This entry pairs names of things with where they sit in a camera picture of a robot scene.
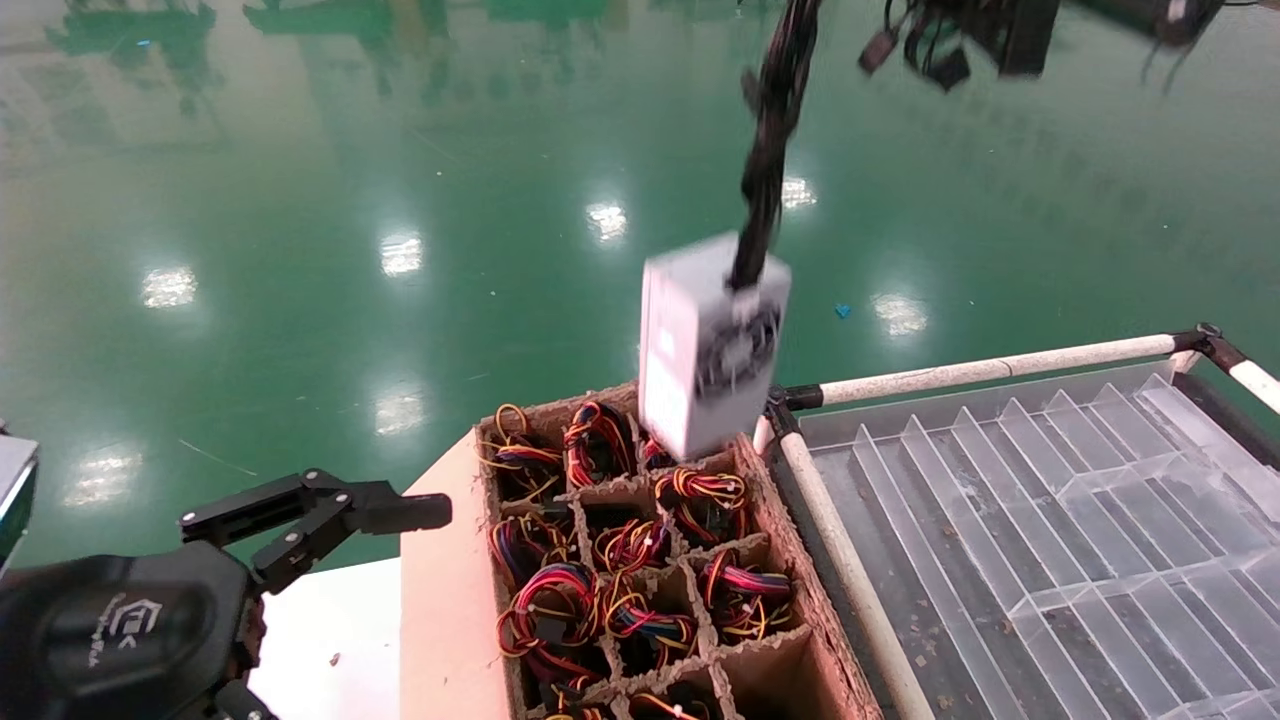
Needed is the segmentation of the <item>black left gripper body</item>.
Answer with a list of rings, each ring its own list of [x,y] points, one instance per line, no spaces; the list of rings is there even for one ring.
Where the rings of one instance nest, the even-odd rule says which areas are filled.
[[[8,571],[5,719],[227,719],[215,693],[259,665],[250,570],[211,544]]]

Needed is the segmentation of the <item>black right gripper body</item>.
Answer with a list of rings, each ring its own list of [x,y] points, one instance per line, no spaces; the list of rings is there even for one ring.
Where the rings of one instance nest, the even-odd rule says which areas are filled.
[[[1060,1],[978,1],[975,41],[1002,77],[1044,72]]]

